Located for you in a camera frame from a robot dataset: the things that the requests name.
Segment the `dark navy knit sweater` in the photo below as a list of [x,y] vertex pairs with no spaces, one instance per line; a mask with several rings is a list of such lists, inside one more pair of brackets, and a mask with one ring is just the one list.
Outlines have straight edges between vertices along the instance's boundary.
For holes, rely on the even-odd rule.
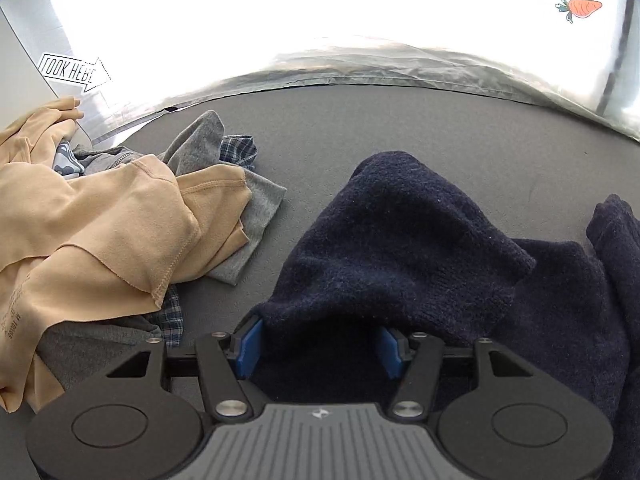
[[614,427],[603,474],[639,474],[639,221],[616,195],[590,248],[511,238],[405,152],[364,160],[254,307],[271,333],[393,326],[487,336],[584,396]]

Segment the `grey t-shirt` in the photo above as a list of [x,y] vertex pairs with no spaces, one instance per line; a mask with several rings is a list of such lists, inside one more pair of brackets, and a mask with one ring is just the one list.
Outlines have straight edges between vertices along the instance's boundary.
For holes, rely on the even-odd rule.
[[[160,154],[186,194],[183,200],[201,229],[170,285],[203,275],[236,284],[284,199],[283,186],[255,174],[254,169],[219,160],[223,136],[228,134],[220,117],[208,110]],[[165,344],[160,330],[145,314],[58,323],[44,332],[37,354],[68,390],[136,344],[150,338]]]

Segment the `beige t-shirt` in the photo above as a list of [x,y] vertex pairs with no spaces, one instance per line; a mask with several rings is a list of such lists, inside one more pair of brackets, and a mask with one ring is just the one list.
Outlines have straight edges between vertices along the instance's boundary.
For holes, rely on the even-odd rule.
[[1,405],[43,408],[63,391],[37,354],[44,332],[158,310],[200,238],[176,176],[157,157],[65,180],[56,147],[81,112],[63,98],[1,135]]

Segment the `blue plaid shirt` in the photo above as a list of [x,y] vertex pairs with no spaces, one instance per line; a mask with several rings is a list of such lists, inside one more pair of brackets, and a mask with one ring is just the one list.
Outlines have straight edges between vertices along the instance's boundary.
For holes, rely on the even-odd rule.
[[[253,170],[257,153],[257,146],[251,136],[223,136],[219,160]],[[184,321],[176,285],[170,285],[166,290],[162,308],[156,312],[148,313],[144,317],[158,327],[167,349],[180,346]]]

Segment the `blue white patterned cloth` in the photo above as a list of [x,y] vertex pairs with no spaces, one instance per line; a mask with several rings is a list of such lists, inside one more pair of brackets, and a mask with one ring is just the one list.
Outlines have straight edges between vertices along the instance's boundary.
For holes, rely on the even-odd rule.
[[85,173],[85,167],[78,162],[67,140],[61,140],[56,147],[52,169],[65,180],[79,178]]

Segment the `translucent printed window film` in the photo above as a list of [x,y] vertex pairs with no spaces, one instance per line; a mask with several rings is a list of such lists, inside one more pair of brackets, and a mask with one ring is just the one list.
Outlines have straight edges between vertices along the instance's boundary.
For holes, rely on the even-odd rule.
[[208,100],[386,84],[553,105],[639,134],[639,0],[1,0],[94,144]]

